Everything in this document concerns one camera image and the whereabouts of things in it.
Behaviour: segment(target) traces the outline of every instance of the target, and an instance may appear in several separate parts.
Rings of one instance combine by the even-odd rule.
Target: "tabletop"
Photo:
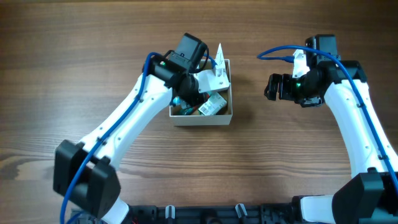
[[[397,1],[121,1],[0,5],[0,223],[57,223],[55,148],[78,142],[131,91],[149,52],[185,32],[231,62],[229,126],[173,126],[168,109],[141,132],[118,172],[131,205],[235,205],[333,194],[350,180],[327,105],[268,101],[269,75],[292,64],[256,55],[335,34],[358,60],[398,147]],[[292,51],[280,52],[289,55]]]

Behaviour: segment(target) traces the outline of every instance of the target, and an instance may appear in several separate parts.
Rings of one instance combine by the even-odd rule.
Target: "wooden surface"
[[[284,62],[271,47],[336,34],[359,60],[384,130],[398,147],[397,1],[136,1],[0,6],[0,223],[57,223],[53,153],[77,142],[124,99],[146,55],[184,32],[231,60],[229,126],[178,128],[163,110],[119,172],[132,205],[234,205],[332,194],[350,168],[326,105],[302,109],[263,96]],[[281,52],[287,55],[292,52]]]

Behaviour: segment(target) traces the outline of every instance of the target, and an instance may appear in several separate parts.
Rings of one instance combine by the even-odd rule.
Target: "wooden table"
[[[350,179],[326,105],[263,96],[285,62],[256,60],[284,44],[336,34],[359,60],[376,113],[398,147],[397,1],[135,1],[0,6],[0,223],[57,223],[54,149],[77,142],[124,99],[151,51],[184,32],[231,60],[229,126],[172,126],[167,109],[143,130],[119,172],[131,205],[234,205],[332,194]],[[291,54],[291,51],[279,55]]]

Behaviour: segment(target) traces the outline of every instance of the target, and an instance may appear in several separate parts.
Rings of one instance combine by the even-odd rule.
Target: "white box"
[[[180,116],[180,115],[173,115],[175,114],[179,108],[169,108],[169,116],[172,120],[174,126],[199,126],[199,125],[229,125],[232,119],[232,83],[231,83],[231,65],[229,64],[229,59],[224,59],[226,73],[229,80],[229,88],[223,92],[225,92],[227,99],[227,110],[225,114],[222,115],[211,115],[211,116],[204,116],[204,115],[187,115],[187,116]],[[211,63],[207,63],[205,69],[211,69]]]

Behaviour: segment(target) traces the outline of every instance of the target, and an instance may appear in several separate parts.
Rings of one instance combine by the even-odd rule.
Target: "open box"
[[[229,59],[224,59],[226,74],[229,80],[229,88],[227,90],[219,92],[221,96],[226,97],[227,106],[226,109],[221,109],[217,115],[175,115],[181,107],[171,107],[169,108],[169,116],[175,126],[198,126],[198,125],[229,125],[232,118],[232,83],[231,83],[231,66],[229,64]],[[200,66],[205,63],[205,60],[200,62]],[[211,63],[207,63],[205,69],[211,69]]]

